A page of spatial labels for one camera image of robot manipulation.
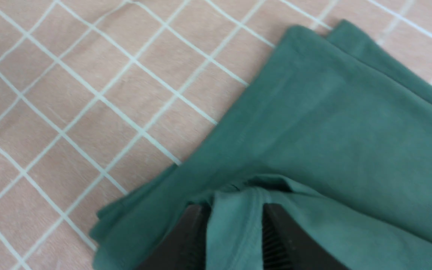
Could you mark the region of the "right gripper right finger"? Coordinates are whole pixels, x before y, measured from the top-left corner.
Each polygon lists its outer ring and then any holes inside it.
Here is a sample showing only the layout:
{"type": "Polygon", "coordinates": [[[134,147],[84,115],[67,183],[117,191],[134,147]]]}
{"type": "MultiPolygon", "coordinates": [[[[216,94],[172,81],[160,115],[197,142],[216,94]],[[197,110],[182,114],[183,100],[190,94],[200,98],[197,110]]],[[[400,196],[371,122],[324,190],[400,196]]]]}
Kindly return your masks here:
{"type": "Polygon", "coordinates": [[[348,269],[274,203],[263,206],[262,258],[264,270],[348,269]]]}

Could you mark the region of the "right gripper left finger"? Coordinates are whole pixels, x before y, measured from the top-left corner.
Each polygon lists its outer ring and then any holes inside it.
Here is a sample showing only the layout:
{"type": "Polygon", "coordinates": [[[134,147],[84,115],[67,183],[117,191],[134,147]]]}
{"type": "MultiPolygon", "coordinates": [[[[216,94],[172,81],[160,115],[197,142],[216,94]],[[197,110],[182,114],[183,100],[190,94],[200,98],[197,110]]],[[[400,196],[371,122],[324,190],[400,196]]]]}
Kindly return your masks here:
{"type": "Polygon", "coordinates": [[[209,217],[209,207],[189,205],[173,230],[137,269],[204,270],[209,217]]]}

